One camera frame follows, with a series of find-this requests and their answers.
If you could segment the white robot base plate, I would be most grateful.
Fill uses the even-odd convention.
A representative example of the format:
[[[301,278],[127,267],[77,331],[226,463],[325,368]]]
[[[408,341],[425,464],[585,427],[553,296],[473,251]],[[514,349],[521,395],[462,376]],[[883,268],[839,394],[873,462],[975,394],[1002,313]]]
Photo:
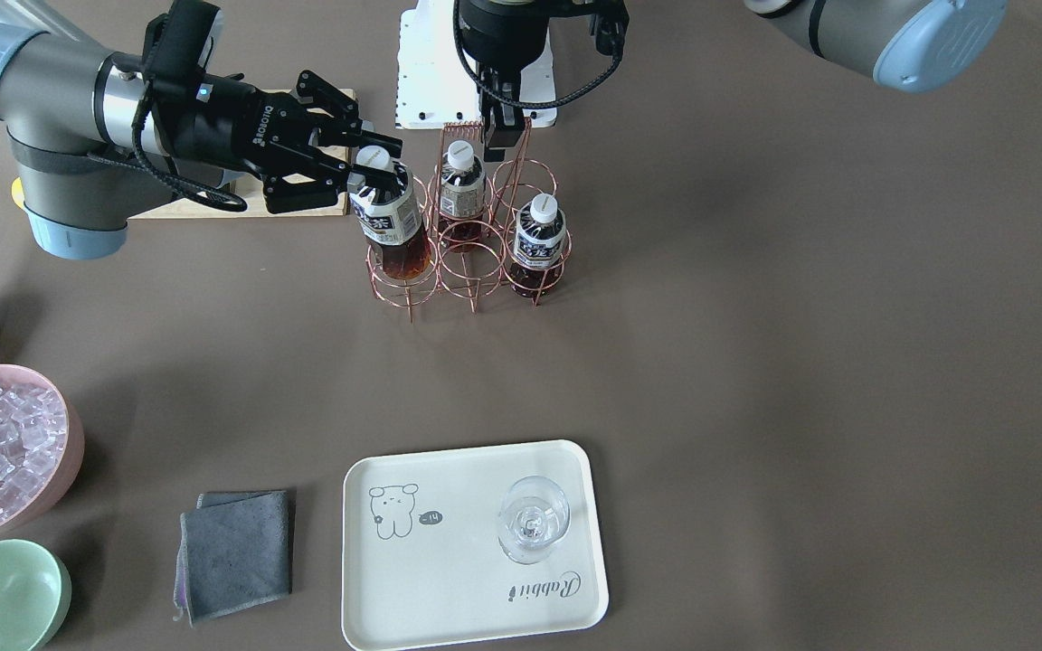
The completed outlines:
[[[398,51],[398,128],[439,129],[450,122],[480,119],[480,96],[458,65],[458,46],[452,36],[452,11],[458,1],[418,1],[402,12]],[[521,70],[518,100],[551,102],[555,95],[553,50],[545,32],[545,48],[535,62]],[[552,127],[559,108],[524,108],[534,127]]]

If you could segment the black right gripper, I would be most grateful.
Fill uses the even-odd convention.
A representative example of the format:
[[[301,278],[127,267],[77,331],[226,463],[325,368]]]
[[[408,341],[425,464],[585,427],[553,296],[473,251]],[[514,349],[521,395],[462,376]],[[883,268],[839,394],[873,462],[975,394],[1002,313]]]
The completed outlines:
[[[319,152],[322,129],[340,129],[343,122],[311,115],[289,92],[267,92],[208,74],[202,57],[219,12],[203,1],[175,1],[148,26],[140,61],[144,90],[137,103],[137,129],[153,119],[171,159],[219,166],[262,181],[294,172],[327,180],[336,193],[400,186],[394,170],[334,166],[334,159]],[[313,71],[302,71],[301,78],[311,81],[315,99],[334,92]],[[348,124],[340,132],[340,146],[402,151],[400,137],[381,135],[371,127]]]

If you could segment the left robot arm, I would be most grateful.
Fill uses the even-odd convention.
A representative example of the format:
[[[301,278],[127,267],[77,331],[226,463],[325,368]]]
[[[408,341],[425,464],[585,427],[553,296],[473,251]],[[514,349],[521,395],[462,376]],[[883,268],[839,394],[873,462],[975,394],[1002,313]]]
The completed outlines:
[[[947,85],[987,48],[1004,1],[748,1],[747,9],[823,61],[876,85],[927,92]],[[545,52],[553,18],[590,18],[607,70],[545,102],[521,98],[522,73]],[[503,159],[534,112],[557,109],[600,86],[623,61],[631,16],[623,1],[456,1],[450,28],[458,65],[477,90],[488,159]]]

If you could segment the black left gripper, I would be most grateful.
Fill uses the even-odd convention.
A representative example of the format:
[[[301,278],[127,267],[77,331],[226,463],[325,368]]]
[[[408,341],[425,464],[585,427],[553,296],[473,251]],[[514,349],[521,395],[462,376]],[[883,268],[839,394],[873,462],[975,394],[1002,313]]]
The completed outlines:
[[[477,87],[488,151],[516,147],[526,114],[567,103],[520,99],[522,71],[545,52],[547,24],[555,16],[567,16],[566,1],[455,1],[458,62]]]

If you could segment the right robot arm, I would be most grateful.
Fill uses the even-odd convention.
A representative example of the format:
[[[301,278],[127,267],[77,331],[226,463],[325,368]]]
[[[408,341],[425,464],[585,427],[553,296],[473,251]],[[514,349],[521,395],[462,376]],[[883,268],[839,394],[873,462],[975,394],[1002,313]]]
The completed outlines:
[[[43,250],[111,255],[128,219],[177,201],[244,212],[226,187],[240,175],[260,180],[273,214],[332,206],[352,182],[397,185],[393,173],[327,152],[400,156],[403,144],[375,133],[356,100],[313,71],[287,92],[210,74],[222,28],[218,5],[175,1],[129,54],[43,1],[0,1],[0,122]]]

